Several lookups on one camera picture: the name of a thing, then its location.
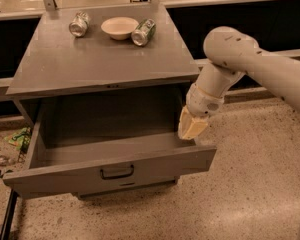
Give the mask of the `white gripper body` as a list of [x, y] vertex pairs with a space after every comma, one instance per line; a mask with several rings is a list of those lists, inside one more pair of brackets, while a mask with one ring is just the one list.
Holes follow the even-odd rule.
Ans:
[[186, 95], [186, 107], [196, 117], [215, 115], [224, 104], [223, 98], [213, 97], [193, 83]]

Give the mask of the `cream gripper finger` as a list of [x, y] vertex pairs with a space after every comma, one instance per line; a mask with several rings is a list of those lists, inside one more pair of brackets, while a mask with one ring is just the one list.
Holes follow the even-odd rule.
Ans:
[[207, 126], [208, 119], [206, 117], [194, 116], [184, 106], [179, 118], [178, 137], [182, 140], [192, 140], [199, 136]]

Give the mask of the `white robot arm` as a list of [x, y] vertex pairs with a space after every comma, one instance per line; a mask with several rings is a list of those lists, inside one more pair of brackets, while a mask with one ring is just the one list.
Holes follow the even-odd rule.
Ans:
[[212, 30], [204, 51], [179, 135], [218, 152], [194, 180], [189, 237], [300, 240], [300, 59], [230, 27]]

